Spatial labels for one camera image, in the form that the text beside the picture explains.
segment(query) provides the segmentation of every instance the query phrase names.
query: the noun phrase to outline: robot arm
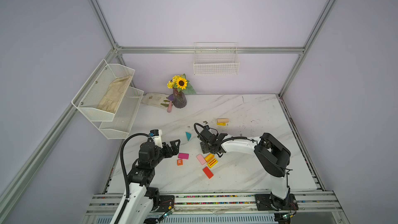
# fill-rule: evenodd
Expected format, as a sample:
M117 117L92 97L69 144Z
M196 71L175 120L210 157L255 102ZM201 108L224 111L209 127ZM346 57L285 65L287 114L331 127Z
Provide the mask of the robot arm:
M131 171L127 174L124 161L123 149L127 141L135 136L142 135L148 137L148 141L140 146L138 152L138 159L132 165ZM149 135L134 134L126 139L120 151L120 160L125 177L126 189L122 200L117 207L111 224L142 224L145 221L148 213L156 210L159 207L159 189L149 187L155 176L155 167L164 159L177 155L180 149L180 140L170 142L168 146L165 142L162 143L161 130L152 130ZM158 221L173 212L170 209Z
M203 128L198 132L196 126ZM225 133L217 135L210 132L210 127L195 123L195 131L202 141L203 153L211 152L222 156L225 152L242 152L256 155L263 168L271 175L271 208L276 211L289 204L290 188L287 185L286 166L290 163L290 151L269 133L261 137L232 137Z

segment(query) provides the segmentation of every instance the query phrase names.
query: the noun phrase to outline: pink block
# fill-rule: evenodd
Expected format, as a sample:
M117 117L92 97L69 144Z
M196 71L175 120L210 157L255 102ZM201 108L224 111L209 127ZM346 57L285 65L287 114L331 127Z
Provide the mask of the pink block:
M186 154L186 153L178 153L178 158L188 159L188 158L189 158L189 154Z
M203 158L201 154L197 155L196 158L199 160L201 165L204 165L206 163L206 160Z

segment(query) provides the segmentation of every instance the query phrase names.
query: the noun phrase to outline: sunflower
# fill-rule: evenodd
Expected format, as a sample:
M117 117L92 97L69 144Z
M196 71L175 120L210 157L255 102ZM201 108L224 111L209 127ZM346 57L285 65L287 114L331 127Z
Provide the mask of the sunflower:
M188 84L187 80L184 79L183 77L180 77L180 76L179 76L179 77L177 78L177 81L176 81L177 87L179 87L179 88L181 88L181 89L186 89L186 88L187 88L187 84Z
M167 83L167 88L173 88L174 82L168 82Z

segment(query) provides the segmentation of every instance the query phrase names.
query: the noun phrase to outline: yellow block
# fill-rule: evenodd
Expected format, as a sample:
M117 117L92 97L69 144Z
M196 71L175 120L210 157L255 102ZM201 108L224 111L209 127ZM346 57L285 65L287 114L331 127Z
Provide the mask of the yellow block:
M206 162L209 162L210 160L212 160L213 157L214 157L214 155L211 153L209 155L207 155L207 157L205 157Z
M207 163L207 165L211 168L218 163L217 159L213 158L210 162Z

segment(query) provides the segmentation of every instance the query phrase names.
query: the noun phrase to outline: purple glass vase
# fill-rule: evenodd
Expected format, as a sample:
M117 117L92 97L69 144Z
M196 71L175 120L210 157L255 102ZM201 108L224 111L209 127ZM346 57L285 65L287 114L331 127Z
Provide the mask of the purple glass vase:
M187 98L185 94L182 92L178 92L176 88L173 88L173 105L177 108L183 108L187 105Z

